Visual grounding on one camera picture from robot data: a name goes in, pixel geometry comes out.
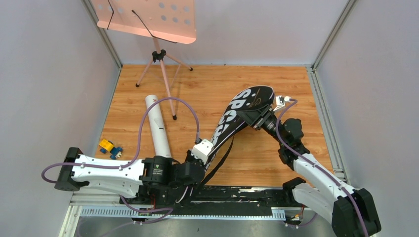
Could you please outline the black sport racket bag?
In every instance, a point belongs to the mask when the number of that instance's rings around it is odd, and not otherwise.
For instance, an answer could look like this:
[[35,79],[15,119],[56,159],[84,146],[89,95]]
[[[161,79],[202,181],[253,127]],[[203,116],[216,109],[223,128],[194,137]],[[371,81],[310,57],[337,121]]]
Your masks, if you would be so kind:
[[231,143],[213,170],[205,175],[204,178],[190,178],[185,174],[185,162],[178,165],[176,168],[176,177],[180,179],[181,184],[185,186],[182,196],[175,201],[181,203],[185,200],[189,201],[191,196],[199,193],[205,184],[217,173],[217,171],[224,165],[228,158],[234,143],[234,136],[246,128],[248,125],[237,115],[238,111],[247,111],[262,108],[266,105],[272,106],[274,102],[274,89],[267,85],[257,85],[249,87],[236,96],[228,104],[224,114],[220,118],[217,127],[210,139],[214,144],[214,148],[209,155],[206,163],[206,171],[209,169],[215,156],[221,147],[228,141]]

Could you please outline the white shuttlecock tube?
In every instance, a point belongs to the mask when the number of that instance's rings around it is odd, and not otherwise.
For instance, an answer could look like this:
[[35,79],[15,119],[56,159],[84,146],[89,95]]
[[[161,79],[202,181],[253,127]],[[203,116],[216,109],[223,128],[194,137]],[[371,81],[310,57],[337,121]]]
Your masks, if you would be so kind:
[[156,104],[149,110],[148,118],[152,133],[155,155],[171,158],[172,156],[159,104]]

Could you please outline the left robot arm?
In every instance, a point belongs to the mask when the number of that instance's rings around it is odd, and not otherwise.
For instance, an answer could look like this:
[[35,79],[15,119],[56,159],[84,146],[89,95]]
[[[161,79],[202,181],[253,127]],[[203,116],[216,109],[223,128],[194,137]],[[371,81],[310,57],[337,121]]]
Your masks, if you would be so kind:
[[89,157],[76,147],[68,149],[64,163],[55,189],[77,192],[86,187],[134,198],[139,204],[151,199],[150,189],[195,186],[205,175],[205,168],[198,159],[177,163],[172,158],[155,156],[129,163]]

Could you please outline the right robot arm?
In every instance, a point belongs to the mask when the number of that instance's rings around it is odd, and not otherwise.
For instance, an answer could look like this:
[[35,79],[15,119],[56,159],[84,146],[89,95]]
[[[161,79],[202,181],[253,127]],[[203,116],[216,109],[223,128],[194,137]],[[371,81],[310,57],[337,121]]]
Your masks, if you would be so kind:
[[282,122],[266,106],[259,110],[239,111],[238,116],[256,130],[263,129],[279,142],[279,157],[304,179],[284,183],[283,202],[301,203],[327,220],[338,237],[370,237],[382,230],[372,194],[356,189],[321,165],[304,146],[301,120]]

